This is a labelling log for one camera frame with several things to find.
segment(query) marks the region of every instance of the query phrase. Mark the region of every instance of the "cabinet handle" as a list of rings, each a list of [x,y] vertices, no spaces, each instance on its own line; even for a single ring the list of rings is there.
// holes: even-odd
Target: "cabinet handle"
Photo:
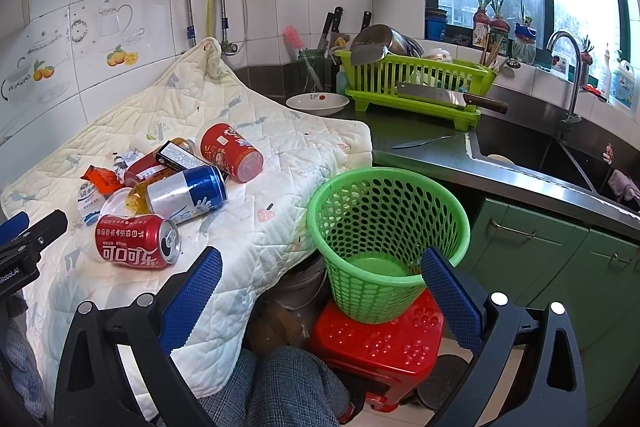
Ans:
[[[631,264],[631,261],[628,261],[626,259],[620,259],[617,253],[614,253],[612,256],[609,257],[609,263],[607,264],[607,266],[611,264],[611,261],[619,261],[619,263]]]
[[[491,219],[489,219],[489,225],[494,227],[494,229],[506,230],[507,232],[513,232],[513,233],[519,233],[520,235],[525,235],[526,237],[529,237],[530,239],[532,237],[536,237],[536,231],[535,230],[533,232],[531,232],[531,233],[528,233],[528,232],[521,232],[520,230],[516,230],[516,229],[510,229],[508,227],[503,227],[502,225],[498,225],[498,223],[495,222],[495,219],[493,217]]]

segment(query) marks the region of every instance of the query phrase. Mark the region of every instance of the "plastic stool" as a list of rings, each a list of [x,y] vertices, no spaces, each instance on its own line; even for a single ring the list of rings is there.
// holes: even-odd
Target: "plastic stool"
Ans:
[[[438,357],[443,322],[428,290],[384,324],[356,322],[331,300],[316,322],[309,350],[329,367],[365,378],[367,403],[377,411],[391,412],[429,376]]]

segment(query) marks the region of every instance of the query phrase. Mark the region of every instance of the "chrome faucet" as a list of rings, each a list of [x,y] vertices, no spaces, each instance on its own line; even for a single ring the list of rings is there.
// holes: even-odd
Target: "chrome faucet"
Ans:
[[[575,40],[574,36],[572,36],[569,32],[566,32],[564,30],[558,30],[557,32],[554,32],[549,38],[549,42],[546,44],[547,50],[552,52],[554,46],[556,45],[556,42],[558,42],[558,39],[561,39],[562,37],[566,37],[567,39],[569,39],[575,50],[574,89],[571,92],[571,100],[569,101],[569,107],[567,108],[566,118],[559,121],[558,123],[558,139],[562,142],[566,142],[572,125],[578,123],[582,119],[579,114],[575,114],[575,103],[578,100],[578,89],[580,89],[579,79],[583,66],[582,59],[580,58],[580,46],[578,45],[578,42]]]

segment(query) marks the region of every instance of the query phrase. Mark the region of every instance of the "black round object on floor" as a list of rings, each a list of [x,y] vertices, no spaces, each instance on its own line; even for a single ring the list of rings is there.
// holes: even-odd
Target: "black round object on floor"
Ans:
[[[437,411],[462,380],[468,362],[457,355],[440,355],[429,378],[421,382],[415,392],[422,404]]]

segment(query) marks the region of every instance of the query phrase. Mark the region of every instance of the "blue and silver can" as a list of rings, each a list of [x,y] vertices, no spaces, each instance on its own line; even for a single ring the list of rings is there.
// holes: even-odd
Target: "blue and silver can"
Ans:
[[[225,201],[226,188],[222,174],[211,165],[177,172],[146,188],[149,210],[174,223],[216,210]]]

